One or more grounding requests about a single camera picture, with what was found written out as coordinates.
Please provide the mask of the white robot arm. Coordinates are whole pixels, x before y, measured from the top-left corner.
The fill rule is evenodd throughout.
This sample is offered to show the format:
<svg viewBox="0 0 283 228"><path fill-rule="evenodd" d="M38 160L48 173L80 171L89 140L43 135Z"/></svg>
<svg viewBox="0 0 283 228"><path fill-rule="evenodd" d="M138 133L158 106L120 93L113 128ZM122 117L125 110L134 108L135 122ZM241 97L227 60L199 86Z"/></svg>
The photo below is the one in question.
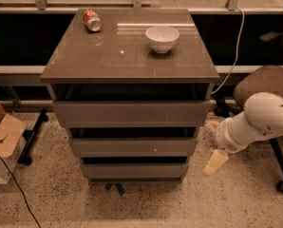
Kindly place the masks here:
<svg viewBox="0 0 283 228"><path fill-rule="evenodd" d="M229 156L249 144L283 136L283 98L259 92L247 99L243 111L221 121L210 121L216 149L206 162L203 172L214 174Z"/></svg>

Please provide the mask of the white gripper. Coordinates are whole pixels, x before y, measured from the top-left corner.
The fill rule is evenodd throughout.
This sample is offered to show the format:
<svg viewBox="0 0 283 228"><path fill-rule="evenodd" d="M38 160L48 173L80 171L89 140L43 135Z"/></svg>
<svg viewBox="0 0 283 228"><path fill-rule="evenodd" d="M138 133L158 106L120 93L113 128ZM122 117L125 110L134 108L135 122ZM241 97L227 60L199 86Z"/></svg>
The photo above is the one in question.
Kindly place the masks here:
<svg viewBox="0 0 283 228"><path fill-rule="evenodd" d="M216 173L226 161L228 161L228 154L235 154L247 147L247 144L237 143L230 135L228 130L229 119L219 123L218 121L210 121L209 125L216 129L215 137L217 145L221 150L214 150L206 163L203 172L210 176Z"/></svg>

